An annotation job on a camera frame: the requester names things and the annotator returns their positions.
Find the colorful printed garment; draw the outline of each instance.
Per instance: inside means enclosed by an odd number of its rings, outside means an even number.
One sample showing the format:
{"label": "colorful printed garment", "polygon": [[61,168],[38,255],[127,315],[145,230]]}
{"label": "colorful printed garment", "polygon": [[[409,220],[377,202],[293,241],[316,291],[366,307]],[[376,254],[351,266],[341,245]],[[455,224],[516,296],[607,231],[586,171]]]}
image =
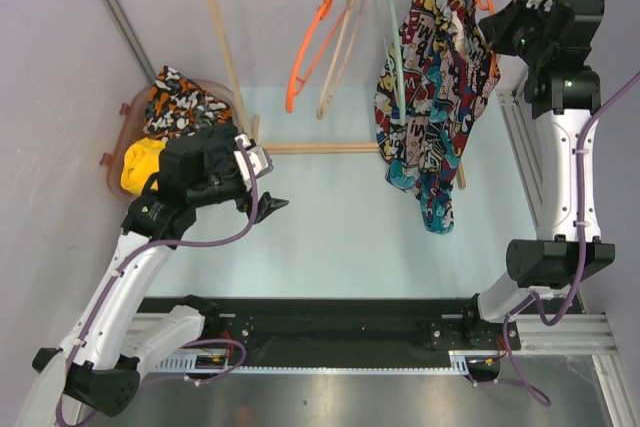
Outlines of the colorful printed garment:
{"label": "colorful printed garment", "polygon": [[500,79],[475,21],[475,0],[412,0],[400,29],[406,126],[393,93],[387,60],[374,101],[387,180],[420,201],[425,227],[453,229],[451,190],[474,122]]}
{"label": "colorful printed garment", "polygon": [[204,127],[231,122],[231,106],[166,65],[149,94],[144,134],[168,141]]}

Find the gray wall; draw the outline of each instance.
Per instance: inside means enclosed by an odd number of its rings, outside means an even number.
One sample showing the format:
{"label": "gray wall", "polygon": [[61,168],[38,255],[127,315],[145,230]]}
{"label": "gray wall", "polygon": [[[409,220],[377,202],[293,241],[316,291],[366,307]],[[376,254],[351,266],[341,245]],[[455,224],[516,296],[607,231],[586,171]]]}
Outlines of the gray wall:
{"label": "gray wall", "polygon": [[[640,68],[640,2],[605,1],[605,17],[589,59],[600,74],[603,100]],[[640,399],[638,95],[637,85],[603,117],[598,127],[594,152],[596,212],[603,240],[616,244],[617,259],[582,288],[589,309],[607,313],[636,399]]]}
{"label": "gray wall", "polygon": [[144,83],[100,0],[0,0],[0,412],[13,425],[111,256],[125,206],[102,152]]}

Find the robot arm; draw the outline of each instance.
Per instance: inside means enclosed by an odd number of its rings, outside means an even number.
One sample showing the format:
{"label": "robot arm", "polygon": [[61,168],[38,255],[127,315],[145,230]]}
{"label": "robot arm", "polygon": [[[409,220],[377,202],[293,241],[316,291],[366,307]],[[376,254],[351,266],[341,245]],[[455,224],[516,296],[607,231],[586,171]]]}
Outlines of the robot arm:
{"label": "robot arm", "polygon": [[602,0],[512,0],[502,11],[480,20],[490,47],[518,56],[529,69],[525,100],[542,146],[542,214],[537,240],[513,240],[507,272],[478,297],[480,317],[502,322],[530,296],[566,296],[578,259],[578,189],[585,187],[587,264],[583,279],[615,257],[612,244],[600,242],[593,201],[592,149],[597,124],[581,152],[585,165],[578,178],[578,135],[600,107],[600,79],[585,66],[591,40],[604,14]]}
{"label": "robot arm", "polygon": [[[176,139],[159,160],[159,172],[129,206],[111,263],[89,305],[59,349],[40,349],[33,362],[40,372],[62,351],[71,361],[65,394],[109,416],[129,404],[140,381],[168,355],[203,335],[218,336],[217,306],[188,297],[185,305],[137,337],[125,338],[149,285],[195,222],[196,207],[235,200],[238,210],[248,213],[253,202],[250,169],[256,178],[272,170],[266,151],[246,135],[237,135],[231,125]],[[157,190],[152,191],[156,181]],[[287,204],[266,192],[256,222]],[[144,249],[149,243],[153,246]],[[123,260],[131,255],[135,257],[123,269]]]}

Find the cable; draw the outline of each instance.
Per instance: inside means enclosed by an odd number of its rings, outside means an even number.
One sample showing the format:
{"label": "cable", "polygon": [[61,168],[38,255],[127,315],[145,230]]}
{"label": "cable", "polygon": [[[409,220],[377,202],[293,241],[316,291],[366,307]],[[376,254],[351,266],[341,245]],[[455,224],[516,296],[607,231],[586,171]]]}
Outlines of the cable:
{"label": "cable", "polygon": [[152,384],[164,382],[165,380],[184,380],[186,382],[190,382],[194,384],[196,387],[199,387],[201,385],[210,384],[212,382],[216,382],[218,380],[224,379],[231,372],[236,370],[238,367],[242,366],[244,364],[244,361],[247,358],[247,348],[244,346],[242,342],[238,342],[237,340],[233,340],[233,339],[219,338],[219,339],[194,340],[193,342],[189,342],[188,344],[185,344],[182,348],[188,349],[189,347],[197,347],[199,345],[209,345],[209,344],[227,344],[227,345],[233,345],[234,347],[238,347],[238,349],[240,349],[240,352],[241,352],[240,360],[238,360],[238,362],[236,362],[234,365],[227,368],[226,370],[223,370],[219,374],[214,374],[212,377],[208,379],[192,379],[188,376],[183,376],[183,375],[163,375],[161,377],[156,377],[150,380],[146,380],[145,382],[142,383],[142,386],[147,387]]}
{"label": "cable", "polygon": [[498,337],[498,354],[500,355],[500,357],[498,357],[498,360],[504,359],[509,354],[507,352],[507,346],[505,345],[504,340],[502,340],[502,337]]}
{"label": "cable", "polygon": [[513,309],[505,316],[504,322],[502,324],[502,338],[504,340],[505,350],[507,351],[507,355],[509,356],[509,360],[511,361],[511,365],[513,365],[513,370],[516,372],[518,379],[494,379],[486,382],[478,382],[470,374],[466,377],[474,387],[476,387],[477,385],[515,385],[517,387],[524,387],[525,389],[527,389],[529,394],[531,394],[531,396],[542,406],[551,407],[551,399],[549,398],[549,396],[545,394],[541,389],[539,389],[535,385],[531,385],[529,381],[527,381],[526,377],[524,376],[516,362],[515,356],[513,355],[513,350],[511,349],[511,345],[509,344],[509,322],[533,302],[534,298],[532,296],[527,297],[515,309]]}
{"label": "cable", "polygon": [[[242,158],[245,161],[245,163],[247,165],[251,165],[251,159],[249,158],[249,154],[247,153],[247,151],[242,146],[242,141],[240,141],[240,140],[237,141],[236,145],[237,145],[238,150],[240,151],[240,154],[242,155]],[[76,358],[76,356],[78,355],[78,351],[80,350],[80,346],[82,345],[82,342],[84,341],[84,339],[87,337],[87,335],[89,333],[89,330],[91,329],[91,326],[93,325],[93,322],[95,321],[96,317],[98,316],[98,312],[100,312],[100,308],[102,307],[102,305],[104,304],[105,300],[107,299],[109,293],[111,292],[111,289],[115,285],[116,281],[121,278],[121,276],[122,276],[124,270],[127,268],[127,266],[136,257],[138,257],[142,252],[145,252],[146,250],[151,249],[153,247],[160,247],[160,246],[163,246],[163,245],[166,245],[168,247],[219,247],[219,246],[222,246],[222,245],[227,245],[227,244],[230,244],[232,242],[235,242],[236,240],[241,239],[242,237],[244,237],[245,235],[247,235],[249,233],[249,231],[251,230],[251,228],[255,224],[256,218],[258,216],[258,201],[259,201],[259,198],[258,198],[258,181],[256,179],[256,174],[253,171],[253,169],[247,169],[247,170],[249,171],[249,179],[251,181],[251,213],[249,214],[249,221],[247,222],[247,225],[245,225],[244,228],[240,232],[238,232],[237,234],[232,235],[231,237],[227,237],[226,239],[212,240],[212,241],[208,241],[208,242],[197,242],[197,241],[192,241],[192,240],[174,240],[174,239],[154,240],[153,242],[149,242],[148,244],[145,244],[145,245],[143,245],[141,247],[138,247],[133,252],[131,252],[129,255],[127,255],[124,258],[124,260],[122,261],[122,263],[115,270],[115,272],[120,274],[120,275],[112,276],[109,279],[109,281],[107,282],[107,285],[105,285],[104,289],[100,293],[100,296],[98,297],[98,300],[96,301],[96,303],[94,304],[93,308],[91,309],[91,312],[89,313],[89,315],[87,317],[87,321],[84,323],[84,326],[80,330],[80,334],[78,334],[78,342],[75,343],[75,345],[71,349],[71,352],[69,353],[69,357],[67,358],[67,372],[69,371],[69,369],[73,365],[73,361]],[[230,339],[216,339],[216,340],[226,341],[226,343],[231,343],[233,345],[236,345],[236,341],[235,340],[230,340]],[[67,422],[65,422],[64,416],[62,414],[62,396],[60,396],[60,401],[58,402],[58,406],[56,407],[56,421],[58,422],[60,427],[80,427],[80,426],[87,425],[91,421],[91,419],[94,417],[96,412],[97,411],[93,411],[91,414],[89,414],[89,416],[87,418],[85,418],[83,421],[81,421],[81,422],[79,422],[77,424],[74,424],[74,425],[68,424]]]}

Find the pile of clothes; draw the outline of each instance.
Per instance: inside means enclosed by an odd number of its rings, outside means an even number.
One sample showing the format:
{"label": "pile of clothes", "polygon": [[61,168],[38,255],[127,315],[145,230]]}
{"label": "pile of clothes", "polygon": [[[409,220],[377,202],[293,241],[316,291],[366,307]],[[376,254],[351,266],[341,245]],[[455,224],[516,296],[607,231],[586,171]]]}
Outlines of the pile of clothes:
{"label": "pile of clothes", "polygon": [[149,176],[159,169],[160,152],[167,142],[193,135],[215,124],[233,121],[233,109],[194,81],[164,66],[149,93],[143,133],[145,138],[127,150],[120,183],[140,195]]}
{"label": "pile of clothes", "polygon": [[[427,230],[453,229],[451,191],[474,122],[500,73],[476,20],[476,0],[412,0],[402,27],[402,59],[385,63],[374,100],[376,140],[387,181],[420,201]],[[406,122],[392,62],[404,67]]]}

